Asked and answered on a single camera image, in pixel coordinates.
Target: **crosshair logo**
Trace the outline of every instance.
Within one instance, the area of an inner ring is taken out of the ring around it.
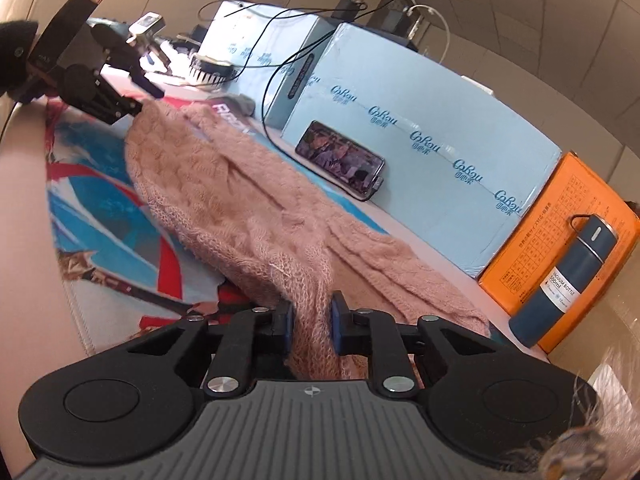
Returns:
[[[314,397],[316,395],[319,395],[321,391],[322,390],[320,388],[318,388],[317,386],[308,386],[308,387],[305,388],[305,393],[309,397]]]

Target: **blue vacuum bottle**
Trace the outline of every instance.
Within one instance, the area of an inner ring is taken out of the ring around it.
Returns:
[[[598,215],[574,215],[569,220],[572,227],[576,218],[588,220],[562,259],[509,322],[513,335],[527,348],[540,341],[569,310],[618,241],[613,227]]]

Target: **pink knitted sweater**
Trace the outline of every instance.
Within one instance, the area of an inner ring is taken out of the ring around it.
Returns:
[[[415,324],[437,314],[483,335],[486,318],[400,240],[372,231],[207,105],[147,102],[127,134],[127,169],[152,214],[257,303],[296,310],[289,364],[300,378],[356,378],[330,341],[328,300]]]

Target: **white cable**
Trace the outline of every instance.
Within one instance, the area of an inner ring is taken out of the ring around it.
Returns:
[[[438,16],[442,20],[442,23],[444,24],[444,30],[447,34],[447,44],[445,45],[444,52],[442,53],[442,56],[440,57],[440,61],[438,62],[442,64],[445,56],[447,55],[447,50],[449,50],[449,43],[451,42],[451,32],[449,31],[449,23],[447,23],[447,20],[444,19],[444,16],[440,14],[440,12],[438,12],[436,9],[428,5],[414,5],[413,7],[409,8],[406,15],[410,16],[411,13],[414,11],[414,9],[418,9],[418,8],[427,9],[427,12],[429,14],[436,14],[436,16]]]

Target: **light blue cardboard box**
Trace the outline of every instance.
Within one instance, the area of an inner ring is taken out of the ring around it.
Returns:
[[[283,131],[312,121],[386,160],[372,201],[477,277],[551,176],[560,149],[457,74],[340,25]]]
[[[283,63],[293,53],[334,30],[335,24],[331,25],[327,20],[315,15],[301,16],[298,10],[289,10],[269,23],[270,18],[285,9],[266,5],[242,9],[248,5],[241,2],[222,3],[198,53],[218,61],[231,62],[241,68],[246,63],[252,47],[258,42],[248,65],[259,68],[245,69],[242,75],[228,83],[225,89],[253,99],[256,105],[254,116],[260,119],[264,89],[271,75],[277,70],[264,66]],[[284,127],[328,42],[329,38],[313,50],[301,54],[302,58],[299,61],[278,70],[278,74],[269,85],[264,104],[267,126],[278,129]]]

